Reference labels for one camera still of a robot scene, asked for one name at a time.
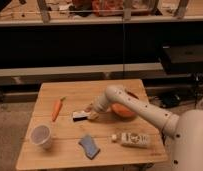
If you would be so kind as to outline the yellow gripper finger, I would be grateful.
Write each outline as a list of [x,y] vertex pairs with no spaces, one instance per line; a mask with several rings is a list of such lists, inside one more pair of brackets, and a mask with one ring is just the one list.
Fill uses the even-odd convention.
[[92,103],[89,104],[89,105],[84,109],[85,112],[91,112],[92,110],[93,110],[93,104],[92,104]]
[[91,111],[87,117],[88,120],[93,121],[99,117],[99,114],[95,111]]

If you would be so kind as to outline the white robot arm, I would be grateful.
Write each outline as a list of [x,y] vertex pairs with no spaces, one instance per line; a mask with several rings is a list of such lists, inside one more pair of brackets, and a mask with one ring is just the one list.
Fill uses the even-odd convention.
[[174,140],[172,171],[203,171],[203,110],[193,109],[177,115],[128,94],[122,85],[109,85],[88,109],[105,113],[112,104],[135,112]]

